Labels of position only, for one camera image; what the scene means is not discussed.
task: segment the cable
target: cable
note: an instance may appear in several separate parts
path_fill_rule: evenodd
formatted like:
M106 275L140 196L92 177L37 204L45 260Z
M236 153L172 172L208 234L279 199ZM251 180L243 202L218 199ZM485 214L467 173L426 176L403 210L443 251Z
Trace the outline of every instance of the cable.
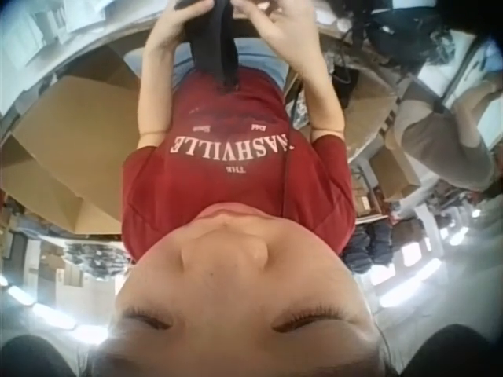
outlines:
M332 73L332 78L340 82L341 84L351 84L351 77L349 74L349 70L347 69L347 63L346 63L346 53L344 52L344 43L346 41L347 36L349 35L350 32L353 31L353 26L349 30L347 30L343 37L340 39L340 59L343 62L343 68L346 73L346 79L341 79L339 76L337 76L335 73Z
M285 156L283 158L283 202L281 204L281 217L285 218L286 216L286 191L288 184L288 157L290 154L290 145L292 138L292 129L294 122L297 116L297 103L299 102L299 95L303 89L302 83L300 83L299 87L296 90L296 95L293 100L292 109L290 110L290 123L288 125L288 135L287 135L287 143L286 143L286 151Z

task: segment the red t-shirt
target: red t-shirt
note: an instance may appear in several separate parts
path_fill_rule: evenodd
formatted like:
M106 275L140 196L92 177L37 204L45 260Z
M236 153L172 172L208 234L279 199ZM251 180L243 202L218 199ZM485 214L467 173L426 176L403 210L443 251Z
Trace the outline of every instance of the red t-shirt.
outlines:
M340 254L355 220L346 146L332 135L310 145L295 130L288 143L288 128L282 93L262 72L242 68L231 93L192 73L174 95L163 144L138 149L123 166L123 242L132 258L224 202L296 221Z

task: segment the nose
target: nose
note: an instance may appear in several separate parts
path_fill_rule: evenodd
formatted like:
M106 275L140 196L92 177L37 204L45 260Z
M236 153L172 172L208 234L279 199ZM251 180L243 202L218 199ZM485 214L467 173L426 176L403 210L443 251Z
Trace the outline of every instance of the nose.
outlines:
M187 243L181 256L184 273L211 276L216 284L236 284L264 270L268 249L256 236L222 227Z

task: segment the hand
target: hand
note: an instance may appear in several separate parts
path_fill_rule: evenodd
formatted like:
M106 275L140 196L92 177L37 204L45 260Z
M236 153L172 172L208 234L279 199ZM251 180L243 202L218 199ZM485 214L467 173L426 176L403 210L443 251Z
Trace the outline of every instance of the hand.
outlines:
M231 2L253 23L270 48L301 77L308 75L313 67L325 66L312 0L277 0L281 11L270 16L250 0Z
M150 32L145 46L148 51L174 51L180 43L185 22L209 12L215 5L215 1L199 0L195 4L179 10L174 10L175 4L176 0L170 0Z

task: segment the bag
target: bag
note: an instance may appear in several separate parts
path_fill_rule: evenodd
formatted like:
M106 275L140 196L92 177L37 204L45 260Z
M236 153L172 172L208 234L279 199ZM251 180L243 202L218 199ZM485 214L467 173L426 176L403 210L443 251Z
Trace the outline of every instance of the bag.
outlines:
M452 35L434 8L374 10L365 31L391 64L414 68L448 64L454 58Z

